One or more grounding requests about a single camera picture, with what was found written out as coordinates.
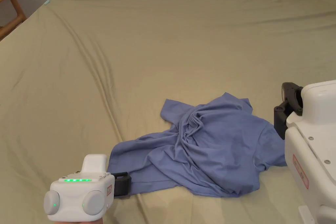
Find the handheld device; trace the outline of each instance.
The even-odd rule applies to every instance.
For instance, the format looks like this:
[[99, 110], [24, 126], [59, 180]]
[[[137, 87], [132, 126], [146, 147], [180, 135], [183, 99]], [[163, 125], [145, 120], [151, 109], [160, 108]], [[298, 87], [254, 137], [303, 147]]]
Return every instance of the handheld device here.
[[304, 224], [336, 223], [336, 80], [299, 87], [284, 83], [274, 126], [306, 206]]
[[130, 191], [128, 173], [106, 172], [107, 156], [89, 154], [81, 171], [59, 178], [44, 197], [44, 211], [51, 221], [90, 222], [99, 220], [114, 197]]

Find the blue t-shirt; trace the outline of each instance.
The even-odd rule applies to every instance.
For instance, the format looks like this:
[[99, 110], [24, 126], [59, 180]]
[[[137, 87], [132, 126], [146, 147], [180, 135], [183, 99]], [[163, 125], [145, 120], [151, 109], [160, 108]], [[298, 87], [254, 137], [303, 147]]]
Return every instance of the blue t-shirt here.
[[284, 141], [228, 93], [196, 107], [166, 100], [164, 132], [117, 144], [108, 172], [129, 172], [131, 194], [184, 186], [195, 195], [239, 197], [258, 190], [259, 173], [285, 166]]

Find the wooden stool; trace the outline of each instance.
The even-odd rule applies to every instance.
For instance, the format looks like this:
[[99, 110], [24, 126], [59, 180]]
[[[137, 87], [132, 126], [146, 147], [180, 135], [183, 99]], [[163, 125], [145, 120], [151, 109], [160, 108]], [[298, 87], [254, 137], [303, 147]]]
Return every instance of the wooden stool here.
[[21, 24], [27, 19], [18, 1], [17, 0], [10, 0], [10, 1], [12, 2], [12, 5], [14, 6], [14, 9], [17, 13], [17, 17], [13, 19], [11, 22], [9, 22], [8, 24], [6, 24], [4, 27], [0, 28], [0, 40], [2, 40], [4, 37], [10, 34], [19, 24]]

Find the bed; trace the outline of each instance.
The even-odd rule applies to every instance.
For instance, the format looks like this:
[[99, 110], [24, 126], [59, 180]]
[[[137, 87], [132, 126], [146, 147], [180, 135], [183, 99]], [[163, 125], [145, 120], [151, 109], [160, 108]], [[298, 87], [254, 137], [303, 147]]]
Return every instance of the bed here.
[[[50, 223], [51, 182], [170, 127], [166, 98], [228, 92], [273, 121], [281, 84], [336, 79], [336, 0], [50, 0], [0, 43], [2, 223]], [[104, 223], [298, 224], [286, 167], [240, 198], [183, 187], [115, 200]]]

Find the red label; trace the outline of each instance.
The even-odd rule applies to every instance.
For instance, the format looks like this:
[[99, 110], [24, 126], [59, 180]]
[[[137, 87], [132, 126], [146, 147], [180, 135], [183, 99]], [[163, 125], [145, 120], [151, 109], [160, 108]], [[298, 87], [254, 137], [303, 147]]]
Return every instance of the red label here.
[[293, 164], [297, 170], [297, 172], [299, 173], [299, 176], [301, 177], [302, 181], [304, 182], [304, 185], [306, 186], [306, 188], [309, 188], [309, 180], [306, 176], [306, 173], [304, 172], [304, 170], [302, 169], [302, 167], [300, 166], [296, 156], [293, 154]]
[[112, 185], [107, 188], [107, 196], [112, 192]]

